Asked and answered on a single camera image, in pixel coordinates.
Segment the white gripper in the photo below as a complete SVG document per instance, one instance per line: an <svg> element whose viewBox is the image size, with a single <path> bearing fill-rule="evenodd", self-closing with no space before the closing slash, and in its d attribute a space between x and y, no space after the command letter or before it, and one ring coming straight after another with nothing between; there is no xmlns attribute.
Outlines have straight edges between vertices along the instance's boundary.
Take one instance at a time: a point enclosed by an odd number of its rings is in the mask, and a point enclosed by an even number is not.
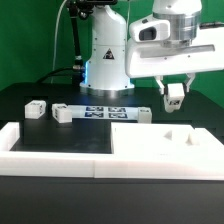
<svg viewBox="0 0 224 224"><path fill-rule="evenodd" d="M191 46L179 48L129 41L125 68L130 78L155 77L161 95L165 94L163 76L186 74L188 93L195 73L224 69L224 37L197 38Z"/></svg>

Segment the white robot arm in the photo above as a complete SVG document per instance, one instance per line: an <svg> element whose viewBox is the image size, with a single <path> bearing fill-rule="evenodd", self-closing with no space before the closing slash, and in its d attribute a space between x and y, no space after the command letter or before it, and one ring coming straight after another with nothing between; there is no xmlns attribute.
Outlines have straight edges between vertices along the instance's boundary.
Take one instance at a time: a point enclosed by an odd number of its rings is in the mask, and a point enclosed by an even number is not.
<svg viewBox="0 0 224 224"><path fill-rule="evenodd" d="M131 24L111 9L116 2L80 2L93 8L82 91L130 92L132 78L224 70L224 26L200 22L201 0L154 0L152 14Z"/></svg>

